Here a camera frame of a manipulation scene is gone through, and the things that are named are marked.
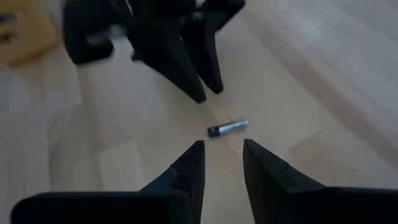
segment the wooden floor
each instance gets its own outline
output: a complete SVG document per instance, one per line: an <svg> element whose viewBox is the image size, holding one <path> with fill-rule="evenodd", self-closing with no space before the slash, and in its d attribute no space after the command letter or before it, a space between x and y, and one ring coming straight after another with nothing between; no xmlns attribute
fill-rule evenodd
<svg viewBox="0 0 398 224"><path fill-rule="evenodd" d="M47 1L60 24L60 2ZM206 144L202 223L254 223L243 177L251 138L327 185L398 189L398 4L248 0L216 36L225 91L196 104L132 63L75 68L62 47L0 68L0 223L46 191L139 190ZM249 127L218 139L206 129Z"/></svg>

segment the battery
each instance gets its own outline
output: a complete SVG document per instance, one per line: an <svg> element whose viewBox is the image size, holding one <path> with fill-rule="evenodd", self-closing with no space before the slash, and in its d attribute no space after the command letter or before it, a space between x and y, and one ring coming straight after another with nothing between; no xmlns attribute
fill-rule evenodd
<svg viewBox="0 0 398 224"><path fill-rule="evenodd" d="M232 131L246 127L249 121L246 119L240 119L237 121L230 122L228 124L222 124L216 127L208 128L207 133L209 138L216 138L218 136L228 134Z"/></svg>

